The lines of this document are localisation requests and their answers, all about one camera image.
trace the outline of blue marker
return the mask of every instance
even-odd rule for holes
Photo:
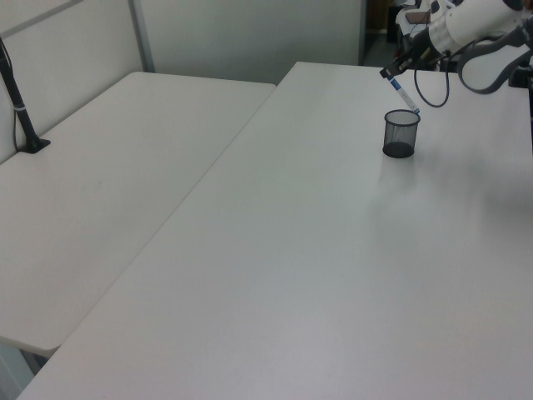
[[[401,98],[403,98],[404,102],[406,102],[412,112],[415,114],[420,113],[420,109],[416,106],[415,102],[413,102],[413,99],[409,97],[406,91],[403,90],[403,87],[400,86],[400,83],[398,83],[398,81],[395,80],[392,75],[387,75],[386,78],[389,80],[392,87],[396,89],[396,92],[401,96]]]

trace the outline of white wall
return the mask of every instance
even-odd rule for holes
[[[38,135],[142,70],[128,0],[83,0],[4,42]],[[0,81],[0,163],[14,152],[11,129],[12,104]]]
[[[362,0],[134,3],[158,73],[278,84],[296,61],[359,61]]]

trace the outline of white desk surface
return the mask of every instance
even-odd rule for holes
[[[133,73],[0,166],[0,340],[61,345],[273,88]]]
[[[531,398],[527,92],[395,160],[378,71],[298,63],[20,399]]]

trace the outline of black cable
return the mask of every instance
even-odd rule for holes
[[[19,152],[17,145],[17,112],[13,110],[13,146],[15,147],[15,152]]]
[[[416,87],[416,91],[418,92],[418,95],[421,97],[421,99],[424,101],[424,103],[427,104],[430,107],[433,107],[433,108],[442,108],[442,107],[444,107],[448,103],[448,99],[450,98],[450,63],[451,63],[451,60],[455,56],[463,53],[465,51],[465,49],[467,49],[470,46],[475,46],[477,43],[483,42],[485,40],[495,41],[495,40],[497,40],[500,37],[501,36],[496,36],[496,37],[495,36],[486,36],[486,37],[482,37],[480,39],[476,39],[476,40],[466,44],[465,46],[461,47],[459,50],[457,50],[453,54],[450,54],[450,52],[448,52],[444,56],[439,57],[436,60],[433,60],[433,61],[429,62],[429,65],[431,65],[431,64],[434,64],[434,63],[438,63],[439,61],[443,61],[445,59],[448,59],[448,63],[446,64],[446,70],[445,70],[445,75],[446,75],[446,97],[445,97],[444,101],[441,104],[433,104],[433,103],[429,102],[424,97],[424,95],[422,94],[422,92],[420,90],[420,87],[418,86],[418,64],[415,65],[415,79],[414,79],[415,80],[415,87]]]
[[[442,108],[448,103],[448,99],[450,98],[450,61],[451,61],[451,55],[448,53],[444,57],[441,58],[442,60],[445,60],[448,58],[448,63],[446,64],[446,97],[444,98],[444,101],[441,104],[433,104],[432,102],[429,102],[424,95],[422,94],[422,91],[420,90],[420,87],[418,86],[418,63],[415,65],[415,88],[418,92],[418,95],[420,98],[424,101],[425,104],[427,104],[430,107],[433,108]]]
[[[3,44],[3,40],[0,37],[0,46],[2,47],[3,53],[6,55],[7,62],[9,63],[9,69],[11,70],[11,73],[13,72],[13,64],[11,63],[11,58],[9,57],[9,53],[7,52],[6,45]]]
[[[2,48],[3,53],[6,55],[7,63],[9,63],[9,69],[13,73],[13,64],[11,63],[11,58],[9,57],[9,52],[7,52],[6,45],[3,44],[3,40],[0,37],[0,47]],[[18,153],[17,145],[17,112],[13,109],[13,146],[15,147],[15,152]]]

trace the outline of mesh pen holder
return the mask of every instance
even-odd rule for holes
[[[392,158],[412,156],[420,116],[411,110],[393,110],[385,114],[385,122],[383,152]]]

